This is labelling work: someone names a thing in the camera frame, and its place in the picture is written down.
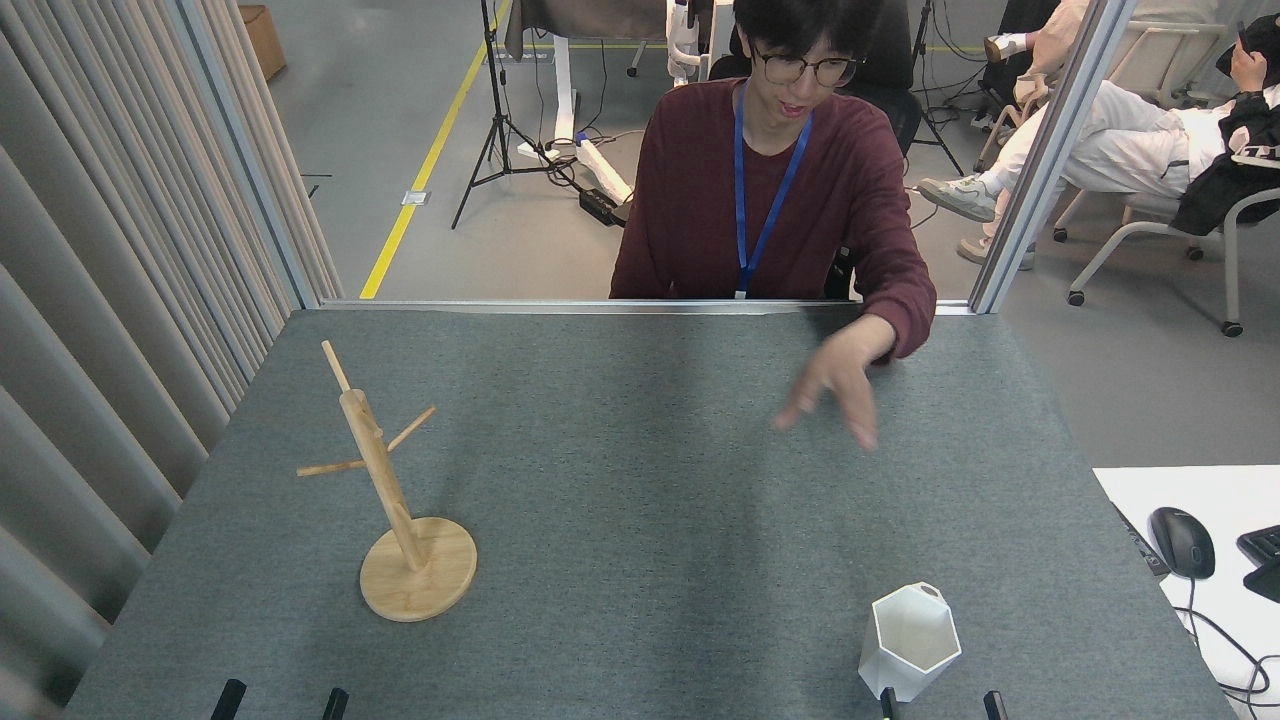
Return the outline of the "person's left hand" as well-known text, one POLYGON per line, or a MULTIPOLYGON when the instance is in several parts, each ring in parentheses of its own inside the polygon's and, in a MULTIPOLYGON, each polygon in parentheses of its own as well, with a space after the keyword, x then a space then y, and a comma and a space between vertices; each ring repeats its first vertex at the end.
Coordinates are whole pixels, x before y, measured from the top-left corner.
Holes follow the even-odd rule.
POLYGON ((792 383, 786 404, 774 416, 774 428, 792 428, 801 415, 814 413, 820 396, 828 392, 858 445, 864 450, 876 448, 876 396, 867 369, 893 348, 896 338, 895 328, 876 314, 859 316, 835 332, 810 356, 792 383))

